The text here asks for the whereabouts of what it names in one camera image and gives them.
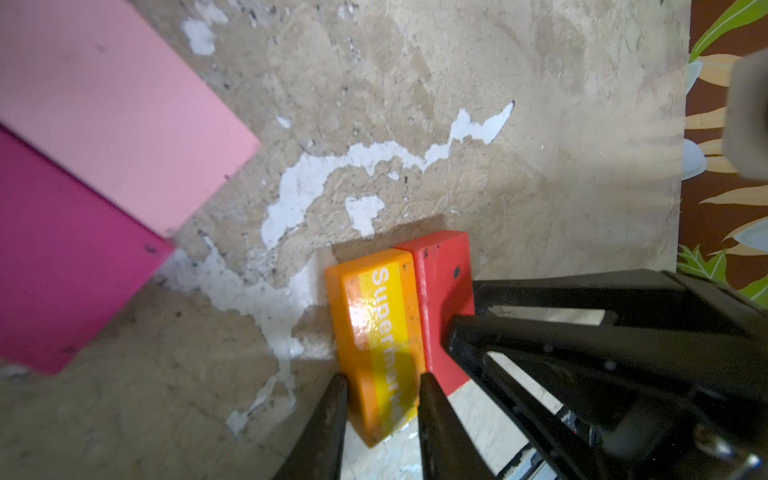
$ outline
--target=orange block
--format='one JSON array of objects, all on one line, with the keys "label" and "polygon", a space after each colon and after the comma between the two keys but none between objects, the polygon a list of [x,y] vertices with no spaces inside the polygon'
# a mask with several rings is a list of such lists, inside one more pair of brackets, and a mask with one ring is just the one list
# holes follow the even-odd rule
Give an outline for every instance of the orange block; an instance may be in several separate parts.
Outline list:
[{"label": "orange block", "polygon": [[374,446],[416,416],[425,371],[413,258],[384,250],[326,270],[349,419]]}]

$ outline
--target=beige tabletop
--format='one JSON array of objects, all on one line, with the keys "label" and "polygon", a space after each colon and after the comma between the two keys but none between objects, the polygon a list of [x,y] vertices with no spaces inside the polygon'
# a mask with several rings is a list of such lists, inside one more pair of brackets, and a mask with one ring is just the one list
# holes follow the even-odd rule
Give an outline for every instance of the beige tabletop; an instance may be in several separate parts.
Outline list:
[{"label": "beige tabletop", "polygon": [[[323,269],[422,234],[475,278],[674,268],[689,2],[134,4],[263,147],[64,372],[2,370],[9,478],[269,478],[338,369]],[[452,402],[494,470],[525,443]],[[343,478],[421,478],[416,432],[348,429]]]}]

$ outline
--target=yellow label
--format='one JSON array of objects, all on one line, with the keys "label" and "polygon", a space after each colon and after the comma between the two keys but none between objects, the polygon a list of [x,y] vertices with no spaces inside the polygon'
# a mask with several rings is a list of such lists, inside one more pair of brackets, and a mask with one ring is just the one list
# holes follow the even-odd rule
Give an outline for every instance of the yellow label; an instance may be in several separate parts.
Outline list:
[{"label": "yellow label", "polygon": [[369,347],[383,435],[410,415],[418,393],[402,279],[397,262],[359,277],[360,296],[369,314]]}]

